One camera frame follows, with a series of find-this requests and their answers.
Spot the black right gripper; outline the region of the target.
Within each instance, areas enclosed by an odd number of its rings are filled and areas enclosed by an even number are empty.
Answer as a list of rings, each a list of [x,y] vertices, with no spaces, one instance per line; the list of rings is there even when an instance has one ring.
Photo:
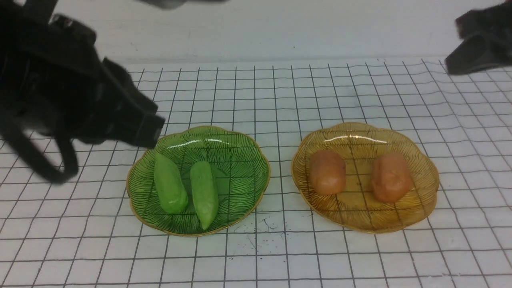
[[[478,34],[463,40],[445,58],[446,73],[453,76],[506,68],[511,64],[511,46]]]

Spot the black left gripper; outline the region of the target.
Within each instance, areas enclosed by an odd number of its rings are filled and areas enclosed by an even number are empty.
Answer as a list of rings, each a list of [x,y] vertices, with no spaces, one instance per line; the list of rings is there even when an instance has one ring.
[[[152,149],[165,123],[157,104],[136,88],[125,68],[108,58],[78,107],[72,137],[88,144],[115,140]]]

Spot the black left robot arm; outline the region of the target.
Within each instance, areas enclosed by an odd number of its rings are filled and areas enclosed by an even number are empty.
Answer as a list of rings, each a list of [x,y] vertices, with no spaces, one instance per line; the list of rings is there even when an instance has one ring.
[[[1,104],[16,124],[86,144],[107,140],[152,149],[165,119],[128,71],[100,59],[96,33],[54,0],[1,2]]]

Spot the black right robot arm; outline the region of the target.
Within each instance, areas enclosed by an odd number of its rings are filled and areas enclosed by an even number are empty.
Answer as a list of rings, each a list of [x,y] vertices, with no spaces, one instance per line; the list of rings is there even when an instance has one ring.
[[[446,58],[446,73],[466,75],[512,65],[512,2],[470,10],[455,20],[462,43]]]

